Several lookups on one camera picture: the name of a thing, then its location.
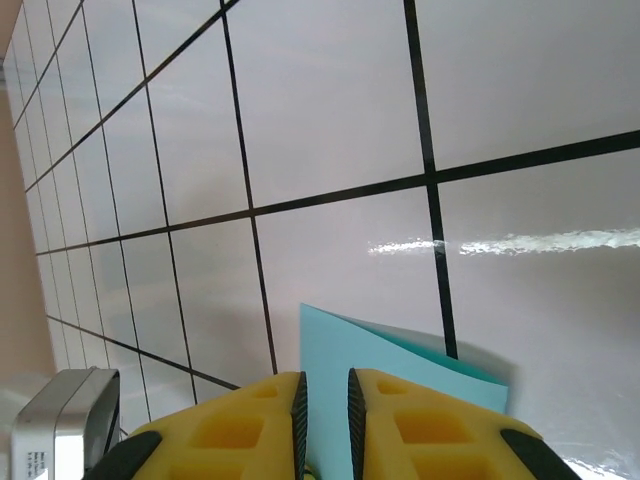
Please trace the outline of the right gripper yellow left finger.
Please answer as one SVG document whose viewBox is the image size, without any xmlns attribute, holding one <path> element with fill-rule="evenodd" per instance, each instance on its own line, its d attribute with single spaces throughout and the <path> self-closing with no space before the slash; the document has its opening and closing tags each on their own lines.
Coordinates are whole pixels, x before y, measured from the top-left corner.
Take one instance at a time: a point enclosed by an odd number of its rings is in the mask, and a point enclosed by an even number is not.
<svg viewBox="0 0 640 480">
<path fill-rule="evenodd" d="M 145 424 L 84 480 L 308 480 L 307 379 L 285 372 Z"/>
</svg>

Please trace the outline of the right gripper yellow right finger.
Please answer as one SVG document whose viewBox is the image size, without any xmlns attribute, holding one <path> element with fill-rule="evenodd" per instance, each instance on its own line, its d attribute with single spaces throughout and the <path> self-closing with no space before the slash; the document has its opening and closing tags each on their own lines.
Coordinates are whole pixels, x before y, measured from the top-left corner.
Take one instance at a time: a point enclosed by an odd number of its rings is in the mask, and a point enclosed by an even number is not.
<svg viewBox="0 0 640 480">
<path fill-rule="evenodd" d="M 527 424 L 375 369 L 348 375 L 354 480 L 581 480 Z"/>
</svg>

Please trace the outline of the light blue paper sheet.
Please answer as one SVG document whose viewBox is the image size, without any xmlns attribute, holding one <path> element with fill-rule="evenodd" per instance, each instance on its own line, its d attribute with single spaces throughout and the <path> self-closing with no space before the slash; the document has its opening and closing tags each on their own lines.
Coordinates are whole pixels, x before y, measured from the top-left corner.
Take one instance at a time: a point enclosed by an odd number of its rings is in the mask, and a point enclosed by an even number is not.
<svg viewBox="0 0 640 480">
<path fill-rule="evenodd" d="M 308 387 L 307 460 L 321 480 L 353 480 L 347 396 L 352 368 L 381 370 L 505 413 L 511 364 L 468 343 L 457 358 L 443 337 L 367 322 L 303 304 L 300 367 Z"/>
</svg>

